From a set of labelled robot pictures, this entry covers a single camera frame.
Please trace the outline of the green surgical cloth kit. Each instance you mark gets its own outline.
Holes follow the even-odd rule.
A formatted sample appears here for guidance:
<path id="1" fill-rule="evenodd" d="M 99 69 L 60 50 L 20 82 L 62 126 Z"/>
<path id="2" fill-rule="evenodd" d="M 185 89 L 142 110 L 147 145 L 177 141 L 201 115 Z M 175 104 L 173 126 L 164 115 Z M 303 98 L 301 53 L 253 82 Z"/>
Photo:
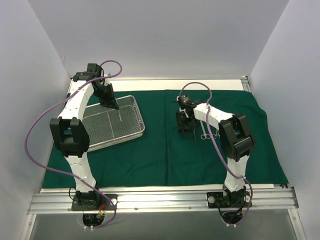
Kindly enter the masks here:
<path id="1" fill-rule="evenodd" d="M 188 90 L 190 98 L 209 100 L 224 112 L 246 115 L 255 147 L 246 165 L 251 184 L 287 184 L 268 131 L 267 114 L 250 92 Z M 133 91 L 145 131 L 139 138 L 88 153 L 91 172 L 100 188 L 194 186 L 222 184 L 226 169 L 211 140 L 197 128 L 181 134 L 176 123 L 176 90 Z"/>

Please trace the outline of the steel surgical scissors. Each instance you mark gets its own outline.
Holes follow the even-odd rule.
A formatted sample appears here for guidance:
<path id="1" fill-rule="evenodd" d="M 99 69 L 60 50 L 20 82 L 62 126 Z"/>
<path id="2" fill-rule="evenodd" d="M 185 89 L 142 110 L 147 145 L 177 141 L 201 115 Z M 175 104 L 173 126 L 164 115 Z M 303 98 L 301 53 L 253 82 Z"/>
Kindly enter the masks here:
<path id="1" fill-rule="evenodd" d="M 201 130 L 202 130 L 202 134 L 200 135 L 200 138 L 202 140 L 210 139 L 211 136 L 206 132 L 203 121 L 200 121 L 200 127 L 201 127 Z"/>

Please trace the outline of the steel forceps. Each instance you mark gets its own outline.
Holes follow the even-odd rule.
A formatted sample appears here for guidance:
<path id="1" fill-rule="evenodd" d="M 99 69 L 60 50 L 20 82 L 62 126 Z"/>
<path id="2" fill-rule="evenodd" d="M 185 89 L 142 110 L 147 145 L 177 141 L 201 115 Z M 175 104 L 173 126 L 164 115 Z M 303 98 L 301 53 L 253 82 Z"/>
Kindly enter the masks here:
<path id="1" fill-rule="evenodd" d="M 214 131 L 212 132 L 212 135 L 214 139 L 219 138 L 220 137 L 219 130 L 215 128 Z"/>

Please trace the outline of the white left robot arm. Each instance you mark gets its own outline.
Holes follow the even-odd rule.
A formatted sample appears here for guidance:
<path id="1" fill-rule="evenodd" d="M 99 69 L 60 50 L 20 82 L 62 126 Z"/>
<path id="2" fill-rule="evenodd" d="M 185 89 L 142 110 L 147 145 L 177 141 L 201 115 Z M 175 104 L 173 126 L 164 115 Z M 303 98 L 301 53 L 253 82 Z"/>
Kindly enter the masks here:
<path id="1" fill-rule="evenodd" d="M 84 83 L 103 76 L 103 70 L 77 72 L 71 82 L 70 94 L 74 96 L 66 102 L 59 116 L 52 118 L 49 123 L 54 145 L 70 164 L 72 173 L 80 177 L 74 179 L 74 201 L 90 210 L 100 206 L 102 196 L 81 182 L 84 180 L 90 186 L 96 186 L 87 156 L 90 137 L 82 123 L 85 108 L 90 97 L 94 95 L 102 107 L 120 109 L 109 80 L 98 79 L 82 87 Z"/>

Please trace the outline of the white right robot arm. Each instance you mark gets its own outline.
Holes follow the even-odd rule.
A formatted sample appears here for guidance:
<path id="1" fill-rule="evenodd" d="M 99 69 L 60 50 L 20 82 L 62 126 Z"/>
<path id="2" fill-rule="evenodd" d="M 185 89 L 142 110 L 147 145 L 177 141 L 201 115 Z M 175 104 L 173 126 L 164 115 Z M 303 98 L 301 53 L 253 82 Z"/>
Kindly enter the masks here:
<path id="1" fill-rule="evenodd" d="M 226 168 L 222 193 L 223 203 L 234 206 L 240 200 L 252 206 L 252 194 L 246 195 L 246 166 L 256 141 L 251 127 L 244 114 L 232 114 L 219 110 L 201 100 L 192 101 L 188 95 L 177 97 L 179 111 L 177 112 L 178 128 L 185 130 L 192 121 L 205 122 L 216 152 Z"/>

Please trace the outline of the steel tweezers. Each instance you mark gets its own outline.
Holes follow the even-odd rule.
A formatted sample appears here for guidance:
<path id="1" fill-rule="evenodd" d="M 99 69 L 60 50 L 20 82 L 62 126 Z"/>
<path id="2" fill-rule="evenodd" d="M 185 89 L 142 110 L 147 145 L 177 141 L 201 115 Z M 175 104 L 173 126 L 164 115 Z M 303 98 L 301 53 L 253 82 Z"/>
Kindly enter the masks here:
<path id="1" fill-rule="evenodd" d="M 196 139 L 197 139 L 197 136 L 196 136 L 196 127 L 193 127 L 192 132 L 193 132 L 194 139 L 196 140 Z"/>

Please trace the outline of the silver wire mesh tray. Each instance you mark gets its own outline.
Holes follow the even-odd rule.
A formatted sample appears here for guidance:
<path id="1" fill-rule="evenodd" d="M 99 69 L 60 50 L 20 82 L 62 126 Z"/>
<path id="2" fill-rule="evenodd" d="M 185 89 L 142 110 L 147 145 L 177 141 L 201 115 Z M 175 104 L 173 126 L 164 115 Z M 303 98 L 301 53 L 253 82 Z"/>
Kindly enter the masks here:
<path id="1" fill-rule="evenodd" d="M 133 95 L 117 99 L 118 110 L 99 103 L 86 106 L 82 124 L 89 135 L 89 152 L 101 150 L 141 137 L 145 132 L 137 101 Z"/>

